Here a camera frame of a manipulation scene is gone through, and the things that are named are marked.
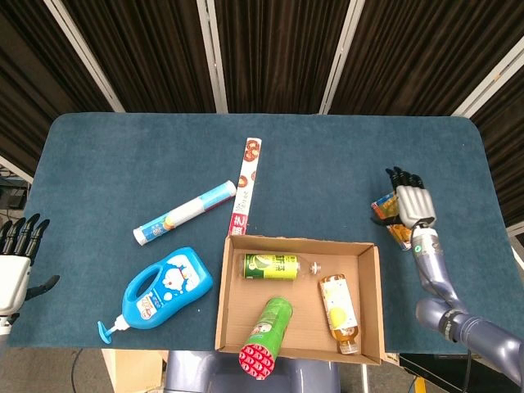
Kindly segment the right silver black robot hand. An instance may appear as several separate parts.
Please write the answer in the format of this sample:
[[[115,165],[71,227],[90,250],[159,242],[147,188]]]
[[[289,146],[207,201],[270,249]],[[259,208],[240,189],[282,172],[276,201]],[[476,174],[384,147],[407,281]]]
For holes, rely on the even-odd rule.
[[[385,219],[371,220],[379,226],[403,224],[406,228],[432,228],[436,223],[436,212],[430,192],[420,176],[394,166],[386,168],[391,185],[397,196],[398,215]]]

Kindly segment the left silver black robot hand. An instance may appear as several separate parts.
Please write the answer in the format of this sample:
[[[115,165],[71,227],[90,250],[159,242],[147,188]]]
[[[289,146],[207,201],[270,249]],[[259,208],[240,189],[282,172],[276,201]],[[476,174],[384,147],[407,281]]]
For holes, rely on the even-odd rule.
[[[51,276],[44,284],[28,287],[29,276],[43,234],[50,220],[40,221],[40,214],[16,222],[8,220],[1,226],[1,320],[16,320],[19,309],[27,301],[50,291],[60,280]]]

